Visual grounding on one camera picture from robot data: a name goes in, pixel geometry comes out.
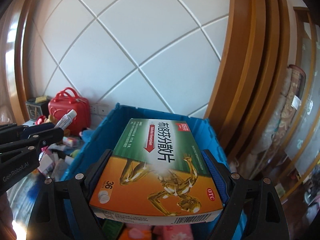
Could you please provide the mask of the red toy suitcase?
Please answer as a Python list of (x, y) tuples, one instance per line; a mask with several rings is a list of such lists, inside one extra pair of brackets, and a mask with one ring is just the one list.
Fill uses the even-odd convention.
[(84, 128), (91, 126), (89, 101), (80, 97), (71, 87), (59, 91), (48, 103), (49, 114), (60, 120), (71, 110), (77, 113), (72, 123), (67, 127), (71, 135), (78, 135)]

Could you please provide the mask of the pink tissue pack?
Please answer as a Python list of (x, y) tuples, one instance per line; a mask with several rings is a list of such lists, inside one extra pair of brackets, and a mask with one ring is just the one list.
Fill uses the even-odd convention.
[(189, 224), (155, 226), (152, 233), (156, 236), (156, 239), (194, 239), (191, 226)]

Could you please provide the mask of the orange dress pig plush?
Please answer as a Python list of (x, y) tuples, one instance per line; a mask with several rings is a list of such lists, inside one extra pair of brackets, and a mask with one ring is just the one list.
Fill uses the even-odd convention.
[(152, 230), (150, 226), (145, 227), (126, 227), (119, 236), (119, 240), (129, 239), (152, 239)]

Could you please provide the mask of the blue plastic storage crate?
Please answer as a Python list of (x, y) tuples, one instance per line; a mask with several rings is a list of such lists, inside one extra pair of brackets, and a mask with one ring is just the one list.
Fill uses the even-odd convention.
[[(222, 164), (227, 162), (216, 133), (208, 120), (118, 104), (95, 130), (84, 132), (84, 146), (63, 175), (63, 180), (72, 179), (76, 174), (87, 171), (90, 165), (96, 163), (106, 150), (113, 152), (130, 119), (185, 121), (190, 127), (201, 154), (204, 150), (209, 150), (218, 162)], [(206, 239), (217, 223), (219, 215), (210, 222), (189, 224), (193, 238)]]

